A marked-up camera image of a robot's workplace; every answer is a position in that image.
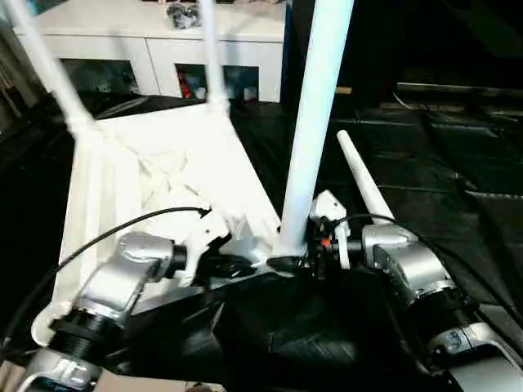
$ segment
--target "black wire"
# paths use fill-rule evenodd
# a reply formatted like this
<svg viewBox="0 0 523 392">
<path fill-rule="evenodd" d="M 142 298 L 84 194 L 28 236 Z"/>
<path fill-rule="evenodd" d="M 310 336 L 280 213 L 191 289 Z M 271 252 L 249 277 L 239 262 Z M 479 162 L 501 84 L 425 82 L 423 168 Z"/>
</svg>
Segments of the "black wire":
<svg viewBox="0 0 523 392">
<path fill-rule="evenodd" d="M 434 244 L 430 240 L 428 240 L 426 237 L 422 236 L 419 233 L 416 233 L 414 230 L 410 229 L 406 225 L 402 224 L 401 222 L 397 221 L 394 218 L 390 218 L 389 216 L 384 215 L 378 215 L 378 214 L 354 214 L 345 216 L 343 218 L 340 218 L 338 220 L 335 220 L 331 222 L 333 227 L 336 227 L 341 222 L 351 222 L 351 221 L 360 221 L 363 219 L 380 219 L 383 221 L 391 222 L 395 225 L 398 225 L 399 227 L 408 230 L 412 234 L 414 234 L 416 237 L 418 237 L 419 241 L 421 243 L 424 243 L 429 249 L 431 249 L 435 254 L 441 254 L 445 253 L 447 256 L 451 257 L 452 259 L 456 260 L 467 272 L 472 275 L 472 277 L 481 285 L 483 288 L 498 302 L 498 304 L 503 307 L 503 309 L 510 315 L 510 317 L 514 320 L 514 322 L 517 324 L 517 326 L 523 330 L 523 318 L 506 302 L 494 289 L 494 287 L 481 275 L 479 275 L 460 255 L 457 253 L 451 251 L 450 249 L 446 247 L 442 247 L 439 244 Z M 459 279 L 454 278 L 453 275 L 451 275 L 451 278 L 454 281 L 458 281 Z"/>
<path fill-rule="evenodd" d="M 200 215 L 205 215 L 206 213 L 208 213 L 208 210 L 205 210 L 202 208 L 197 208 L 197 207 L 171 207 L 171 208 L 165 208 L 163 210 L 150 212 L 150 213 L 142 215 L 142 216 L 138 216 L 137 218 L 134 218 L 126 223 L 122 223 L 121 225 L 118 225 L 118 226 L 114 227 L 113 229 L 106 231 L 105 233 L 99 235 L 98 237 L 89 241 L 85 245 L 82 245 L 79 249 L 77 249 L 70 256 L 66 257 L 61 263 L 59 263 L 58 266 L 53 267 L 50 270 L 48 270 L 43 275 L 42 279 L 40 279 L 38 281 L 36 286 L 34 286 L 33 291 L 24 299 L 22 304 L 19 306 L 19 308 L 16 310 L 15 314 L 13 315 L 11 321 L 7 324 L 6 330 L 4 332 L 4 338 L 2 341 L 2 345 L 0 345 L 0 366 L 2 366 L 2 363 L 5 359 L 7 347 L 9 346 L 9 344 L 12 341 L 15 330 L 20 326 L 20 323 L 22 322 L 25 314 L 29 310 L 29 307 L 42 294 L 42 292 L 46 288 L 46 286 L 55 278 L 55 276 L 62 269 L 64 269 L 67 265 L 69 265 L 74 259 L 76 259 L 83 252 L 85 252 L 88 248 L 92 247 L 94 244 L 96 244 L 100 241 L 103 241 L 107 237 L 119 232 L 120 230 L 126 229 L 127 227 L 134 225 L 135 223 L 145 221 L 146 219 L 152 218 L 154 216 L 167 214 L 169 212 L 186 212 L 186 211 L 199 212 Z"/>
</svg>

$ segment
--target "white pole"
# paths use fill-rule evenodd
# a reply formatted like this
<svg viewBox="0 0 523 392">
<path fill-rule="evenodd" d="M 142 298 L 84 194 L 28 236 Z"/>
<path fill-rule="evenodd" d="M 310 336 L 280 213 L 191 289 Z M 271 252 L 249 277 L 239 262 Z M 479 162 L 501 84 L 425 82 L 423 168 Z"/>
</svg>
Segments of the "white pole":
<svg viewBox="0 0 523 392">
<path fill-rule="evenodd" d="M 354 0 L 316 0 L 276 256 L 300 256 Z"/>
<path fill-rule="evenodd" d="M 35 71 L 44 84 L 51 87 L 68 124 L 74 123 L 81 127 L 71 126 L 74 132 L 92 122 L 91 115 L 86 111 L 76 90 L 72 86 L 63 65 L 57 61 L 47 49 L 42 36 L 38 33 L 33 18 L 25 0 L 5 0 L 7 10 L 14 21 L 20 26 L 27 38 L 27 55 Z"/>
<path fill-rule="evenodd" d="M 228 113 L 229 98 L 226 93 L 226 84 L 223 79 L 223 69 L 218 51 L 215 8 L 214 0 L 199 0 L 203 42 L 207 56 L 205 73 L 207 77 L 208 102 L 220 109 L 224 109 Z"/>
<path fill-rule="evenodd" d="M 354 146 L 354 143 L 352 143 L 352 140 L 346 131 L 338 132 L 337 140 L 340 142 L 345 159 L 351 168 L 354 180 L 360 189 L 361 197 L 363 198 L 365 206 L 369 212 L 394 219 L 382 193 L 379 191 L 378 186 L 374 182 L 373 177 L 370 175 L 369 170 L 365 166 L 363 159 L 361 159 L 358 150 Z M 389 223 L 386 220 L 380 219 L 373 219 L 373 221 L 375 224 Z"/>
</svg>

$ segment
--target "black cloth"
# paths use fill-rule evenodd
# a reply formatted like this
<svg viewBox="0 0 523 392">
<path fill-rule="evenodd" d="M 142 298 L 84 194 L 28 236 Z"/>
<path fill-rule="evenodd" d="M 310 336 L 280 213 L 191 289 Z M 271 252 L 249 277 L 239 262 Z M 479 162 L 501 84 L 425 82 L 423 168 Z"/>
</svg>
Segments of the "black cloth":
<svg viewBox="0 0 523 392">
<path fill-rule="evenodd" d="M 82 99 L 96 118 L 194 103 L 107 94 L 84 94 Z M 294 119 L 276 104 L 233 104 L 231 121 L 281 213 Z M 492 118 L 335 108 L 316 192 L 330 189 L 349 212 L 365 212 L 337 145 L 340 129 L 351 134 L 400 221 L 456 251 L 516 309 L 523 308 L 518 290 L 521 125 Z M 58 258 L 73 149 L 51 97 L 0 137 L 3 326 Z M 520 341 L 521 331 L 488 292 L 458 263 L 445 262 L 463 290 L 489 304 L 485 311 Z M 108 366 L 139 376 L 219 381 L 231 388 L 248 382 L 321 390 L 327 379 L 339 385 L 352 379 L 370 389 L 397 383 L 407 390 L 430 390 L 437 381 L 428 383 L 423 374 L 416 342 L 405 334 L 406 323 L 398 319 L 386 287 L 380 276 L 360 270 L 343 274 L 332 287 L 263 275 L 136 316 Z M 42 296 L 34 314 L 49 296 Z M 21 348 L 29 346 L 30 319 L 16 338 Z"/>
</svg>

